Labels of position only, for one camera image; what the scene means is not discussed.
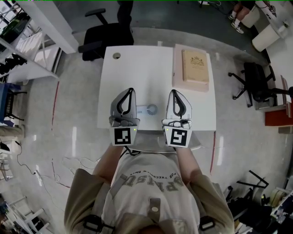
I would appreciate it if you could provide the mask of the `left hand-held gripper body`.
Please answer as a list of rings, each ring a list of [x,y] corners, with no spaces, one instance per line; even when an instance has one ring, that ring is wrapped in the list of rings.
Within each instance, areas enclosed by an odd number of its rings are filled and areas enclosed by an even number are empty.
[[[111,116],[109,123],[109,133],[113,146],[131,146],[134,144],[140,119]]]

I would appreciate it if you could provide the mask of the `small white handheld fan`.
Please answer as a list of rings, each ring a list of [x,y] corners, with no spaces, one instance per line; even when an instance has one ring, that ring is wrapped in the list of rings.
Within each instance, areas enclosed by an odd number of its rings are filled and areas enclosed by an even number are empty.
[[[155,104],[149,104],[146,106],[137,106],[136,107],[136,113],[137,114],[143,114],[143,115],[156,115],[158,112],[158,107]]]

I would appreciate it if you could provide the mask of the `person's right forearm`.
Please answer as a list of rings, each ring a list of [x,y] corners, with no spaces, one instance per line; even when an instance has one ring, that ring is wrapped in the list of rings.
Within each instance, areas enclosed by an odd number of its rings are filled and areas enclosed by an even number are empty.
[[[195,178],[198,175],[202,175],[202,171],[191,149],[176,148],[176,154],[178,158],[181,178],[185,184],[195,181]]]

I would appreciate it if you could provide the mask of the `person's left forearm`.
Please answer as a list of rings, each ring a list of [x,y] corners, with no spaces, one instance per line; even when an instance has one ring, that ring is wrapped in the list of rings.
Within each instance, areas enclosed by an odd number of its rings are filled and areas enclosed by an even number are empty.
[[[123,146],[109,145],[105,153],[100,158],[92,174],[105,180],[111,184],[115,175],[120,156],[123,151]]]

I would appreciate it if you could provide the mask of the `white square table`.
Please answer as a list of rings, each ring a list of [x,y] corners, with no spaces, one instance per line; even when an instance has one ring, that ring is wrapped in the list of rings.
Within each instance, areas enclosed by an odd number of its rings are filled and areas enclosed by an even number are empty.
[[[137,115],[139,130],[161,131],[166,117],[168,96],[173,89],[173,53],[170,47],[107,47],[103,60],[99,99],[98,128],[109,128],[110,106],[128,88],[136,92],[136,104],[158,107],[156,115]],[[210,84],[208,92],[175,87],[192,105],[193,131],[216,131],[216,100],[210,55],[207,53]]]

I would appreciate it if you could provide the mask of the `white mesh office chair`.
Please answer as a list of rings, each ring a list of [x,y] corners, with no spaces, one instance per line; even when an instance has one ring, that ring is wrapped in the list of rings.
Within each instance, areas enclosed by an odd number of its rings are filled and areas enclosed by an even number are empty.
[[[200,147],[200,141],[195,134],[192,133],[188,148],[195,150]],[[171,154],[175,152],[172,147],[166,145],[163,131],[139,130],[136,133],[134,144],[128,146],[128,148],[135,151],[155,154]]]

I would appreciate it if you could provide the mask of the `flat pink box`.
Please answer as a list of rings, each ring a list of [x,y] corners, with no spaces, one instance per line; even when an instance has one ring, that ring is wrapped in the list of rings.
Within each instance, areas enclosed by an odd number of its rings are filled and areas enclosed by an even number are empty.
[[[194,91],[199,91],[199,92],[208,92],[209,91],[209,84],[202,84],[202,83],[193,83],[193,82],[186,82],[183,81],[183,70],[182,70],[182,50],[187,49],[187,50],[195,50],[198,52],[206,53],[206,51],[181,45],[181,44],[176,44],[174,47],[174,64],[173,64],[173,81],[172,85],[173,87],[176,88],[181,88],[181,89],[186,89],[186,90],[194,90]],[[207,66],[210,63],[210,59],[207,57]]]

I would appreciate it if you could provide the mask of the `tan book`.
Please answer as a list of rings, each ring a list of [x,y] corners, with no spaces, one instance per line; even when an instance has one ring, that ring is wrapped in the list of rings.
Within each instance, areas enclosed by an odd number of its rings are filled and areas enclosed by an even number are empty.
[[[209,83],[206,53],[195,50],[182,50],[183,81]]]

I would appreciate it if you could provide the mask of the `person's beige overshirt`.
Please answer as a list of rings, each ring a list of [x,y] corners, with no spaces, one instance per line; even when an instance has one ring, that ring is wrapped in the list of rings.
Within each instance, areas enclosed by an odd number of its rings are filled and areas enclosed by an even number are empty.
[[[85,170],[76,171],[65,208],[64,225],[67,234],[105,234],[104,228],[115,230],[102,220],[103,208],[111,186],[102,178]],[[234,233],[233,217],[219,185],[212,183],[205,175],[198,175],[195,181],[186,187],[193,194],[200,212],[198,234]],[[162,231],[156,225],[145,228],[150,227]]]

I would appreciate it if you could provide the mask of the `red cabinet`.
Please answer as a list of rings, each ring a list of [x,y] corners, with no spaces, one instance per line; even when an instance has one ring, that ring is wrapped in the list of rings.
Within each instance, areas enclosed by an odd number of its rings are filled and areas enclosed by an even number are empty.
[[[266,112],[265,126],[269,126],[269,127],[293,126],[293,115],[292,117],[288,117],[286,110]]]

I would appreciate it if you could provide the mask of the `white cylindrical bin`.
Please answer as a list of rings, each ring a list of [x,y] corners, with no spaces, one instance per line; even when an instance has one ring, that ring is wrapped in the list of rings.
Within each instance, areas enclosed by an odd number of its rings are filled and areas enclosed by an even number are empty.
[[[269,24],[251,41],[251,43],[258,52],[262,52],[279,38],[279,34],[276,32],[273,26]]]
[[[241,23],[247,27],[251,28],[260,18],[259,10],[256,6],[253,7],[253,9],[247,14],[244,19],[241,21]]]

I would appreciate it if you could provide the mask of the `blue side table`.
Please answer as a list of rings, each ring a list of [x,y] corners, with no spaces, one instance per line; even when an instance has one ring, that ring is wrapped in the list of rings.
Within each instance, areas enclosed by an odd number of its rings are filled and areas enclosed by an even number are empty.
[[[6,117],[15,118],[23,121],[19,117],[13,115],[13,101],[14,96],[19,94],[27,94],[26,91],[21,91],[19,85],[12,83],[0,83],[0,123],[5,124],[9,127],[13,127],[14,123],[10,120],[5,120]]]

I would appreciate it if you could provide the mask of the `white step stool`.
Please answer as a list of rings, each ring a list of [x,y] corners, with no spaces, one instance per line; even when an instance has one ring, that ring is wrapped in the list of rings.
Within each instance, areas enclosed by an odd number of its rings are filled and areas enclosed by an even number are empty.
[[[27,205],[27,197],[23,196],[20,199],[6,204],[6,217],[11,222],[11,224],[17,224],[17,226],[27,234],[45,234],[45,231],[48,231],[50,223],[45,222],[40,217],[40,215],[44,213],[44,209],[40,208],[36,212],[33,212],[29,209],[29,212],[22,213],[21,210],[19,210],[17,207],[19,203],[24,203]]]

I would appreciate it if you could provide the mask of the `cluttered white table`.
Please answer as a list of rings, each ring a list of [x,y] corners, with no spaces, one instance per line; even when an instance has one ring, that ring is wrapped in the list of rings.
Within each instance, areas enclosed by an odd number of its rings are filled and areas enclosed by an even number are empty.
[[[274,234],[293,234],[293,190],[276,187],[273,191],[271,216],[276,226]]]

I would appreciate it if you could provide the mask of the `black folding chair frame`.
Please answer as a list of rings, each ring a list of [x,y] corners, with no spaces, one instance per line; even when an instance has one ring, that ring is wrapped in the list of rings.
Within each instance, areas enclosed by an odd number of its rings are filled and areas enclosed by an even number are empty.
[[[255,231],[261,231],[271,224],[272,207],[268,205],[270,199],[264,194],[269,183],[253,171],[249,170],[249,173],[259,180],[258,183],[237,181],[237,184],[248,186],[248,192],[244,197],[233,198],[233,187],[229,186],[226,202],[234,221],[239,221]]]

